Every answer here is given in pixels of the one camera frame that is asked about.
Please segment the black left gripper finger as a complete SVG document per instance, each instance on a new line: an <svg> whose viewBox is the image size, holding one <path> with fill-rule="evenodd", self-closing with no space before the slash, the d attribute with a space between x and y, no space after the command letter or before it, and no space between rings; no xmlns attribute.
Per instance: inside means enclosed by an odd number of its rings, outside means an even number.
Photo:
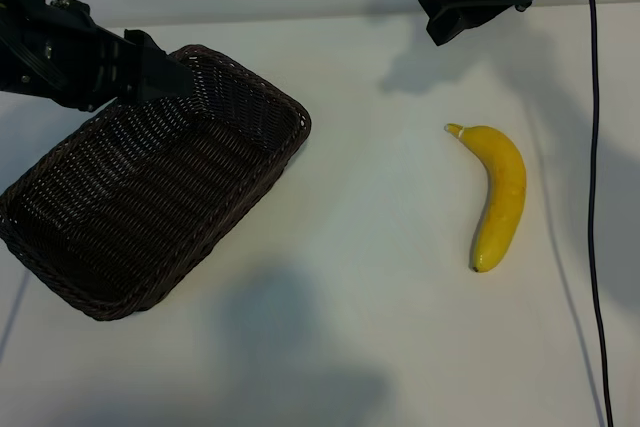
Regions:
<svg viewBox="0 0 640 427"><path fill-rule="evenodd" d="M147 102L161 98L188 97L192 94L192 73L186 69L160 69L148 72L138 82L129 83L117 98L122 102Z"/></svg>
<svg viewBox="0 0 640 427"><path fill-rule="evenodd" d="M138 82L148 72L160 69L188 69L192 73L189 67L162 50L146 32L142 30L126 30L124 38L132 42L137 49L134 82ZM192 92L193 90L194 77L192 73Z"/></svg>

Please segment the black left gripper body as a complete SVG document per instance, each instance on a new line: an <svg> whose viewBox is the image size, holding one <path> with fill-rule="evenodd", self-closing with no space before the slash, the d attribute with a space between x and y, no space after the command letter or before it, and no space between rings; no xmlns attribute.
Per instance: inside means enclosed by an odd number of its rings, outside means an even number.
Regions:
<svg viewBox="0 0 640 427"><path fill-rule="evenodd" d="M92 112L128 96L128 42L74 0L1 0L1 90Z"/></svg>

